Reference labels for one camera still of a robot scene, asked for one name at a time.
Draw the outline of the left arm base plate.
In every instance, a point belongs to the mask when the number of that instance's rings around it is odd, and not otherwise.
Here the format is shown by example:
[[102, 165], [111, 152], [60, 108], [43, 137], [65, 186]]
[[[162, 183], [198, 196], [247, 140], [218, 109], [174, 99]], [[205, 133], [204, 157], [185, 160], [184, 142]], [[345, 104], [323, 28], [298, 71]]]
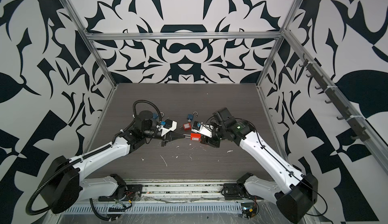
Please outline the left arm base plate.
[[99, 202], [112, 202], [112, 201], [133, 201], [137, 197], [141, 197], [143, 185], [132, 184], [119, 185], [117, 190], [111, 196], [100, 196]]

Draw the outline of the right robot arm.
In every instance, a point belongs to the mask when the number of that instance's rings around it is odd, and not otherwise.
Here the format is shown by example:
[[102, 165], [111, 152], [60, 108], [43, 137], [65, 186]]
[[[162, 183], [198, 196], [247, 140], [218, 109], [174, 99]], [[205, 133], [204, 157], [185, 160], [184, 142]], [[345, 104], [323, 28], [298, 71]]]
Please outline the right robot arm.
[[219, 148], [222, 140], [234, 142], [249, 153], [272, 177], [265, 181], [252, 174], [238, 180], [247, 198], [260, 197], [277, 205], [291, 223], [297, 224], [318, 200], [318, 180], [303, 174], [284, 160], [260, 136], [248, 120], [235, 118], [227, 108], [213, 113], [206, 123], [194, 122], [192, 132], [201, 135], [201, 143]]

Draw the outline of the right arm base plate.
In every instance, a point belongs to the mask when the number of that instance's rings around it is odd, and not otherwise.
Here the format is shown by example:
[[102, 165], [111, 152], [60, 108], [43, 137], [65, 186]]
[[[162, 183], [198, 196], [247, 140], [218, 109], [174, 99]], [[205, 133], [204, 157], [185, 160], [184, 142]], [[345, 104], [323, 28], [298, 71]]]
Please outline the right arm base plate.
[[261, 197], [250, 195], [242, 184], [223, 184], [220, 193], [226, 200], [263, 200]]

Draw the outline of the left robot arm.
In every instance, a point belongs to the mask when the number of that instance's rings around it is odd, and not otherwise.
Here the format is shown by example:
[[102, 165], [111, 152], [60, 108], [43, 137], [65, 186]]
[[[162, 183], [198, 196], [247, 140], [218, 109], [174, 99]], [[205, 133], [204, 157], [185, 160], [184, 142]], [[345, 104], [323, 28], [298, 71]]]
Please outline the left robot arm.
[[102, 147], [68, 159], [64, 156], [56, 158], [28, 200], [25, 212], [29, 216], [49, 210], [62, 213], [81, 200], [112, 196], [116, 192], [122, 196], [126, 184], [120, 176], [111, 174], [90, 180], [87, 177], [108, 163], [134, 152], [147, 139], [161, 140], [163, 144], [184, 139], [186, 136], [177, 133], [176, 128], [177, 122], [170, 119], [157, 122], [152, 112], [145, 110]]

